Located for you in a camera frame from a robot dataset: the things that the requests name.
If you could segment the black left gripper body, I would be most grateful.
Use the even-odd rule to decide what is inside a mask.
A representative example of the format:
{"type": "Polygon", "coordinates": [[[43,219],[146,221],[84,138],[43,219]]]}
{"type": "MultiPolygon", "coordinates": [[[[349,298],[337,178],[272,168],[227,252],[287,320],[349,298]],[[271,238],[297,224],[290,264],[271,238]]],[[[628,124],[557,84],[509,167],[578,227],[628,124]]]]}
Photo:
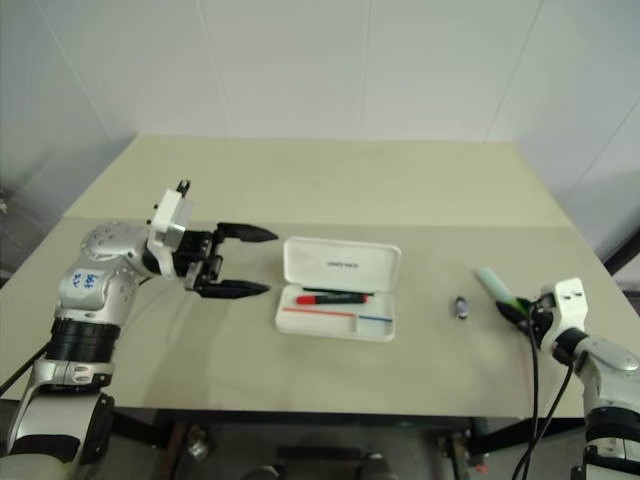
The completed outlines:
{"type": "Polygon", "coordinates": [[[224,235],[215,231],[186,231],[173,253],[176,275],[186,290],[197,294],[218,294],[223,257],[219,248],[224,235]]]}

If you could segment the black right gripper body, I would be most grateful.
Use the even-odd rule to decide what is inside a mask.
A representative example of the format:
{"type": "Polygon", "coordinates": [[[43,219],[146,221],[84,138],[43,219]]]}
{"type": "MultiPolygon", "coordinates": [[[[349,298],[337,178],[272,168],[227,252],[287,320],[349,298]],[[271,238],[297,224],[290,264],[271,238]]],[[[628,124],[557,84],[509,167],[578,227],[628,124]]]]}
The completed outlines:
{"type": "Polygon", "coordinates": [[[551,346],[555,341],[554,314],[553,308],[556,301],[551,293],[543,294],[537,300],[532,301],[532,306],[527,320],[533,319],[538,322],[538,336],[528,336],[532,346],[551,346]]]}

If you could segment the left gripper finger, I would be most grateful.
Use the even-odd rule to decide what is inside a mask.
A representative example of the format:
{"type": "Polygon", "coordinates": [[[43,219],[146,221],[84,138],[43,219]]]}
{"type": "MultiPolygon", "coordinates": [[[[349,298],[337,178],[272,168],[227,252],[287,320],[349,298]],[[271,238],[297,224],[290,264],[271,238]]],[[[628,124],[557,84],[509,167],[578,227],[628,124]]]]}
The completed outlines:
{"type": "Polygon", "coordinates": [[[202,298],[240,299],[257,296],[270,290],[268,285],[244,280],[223,280],[220,283],[202,283],[196,293],[202,298]]]}
{"type": "Polygon", "coordinates": [[[278,240],[279,237],[268,229],[250,224],[218,223],[215,230],[215,243],[220,245],[227,239],[236,239],[248,243],[262,243],[278,240]]]}

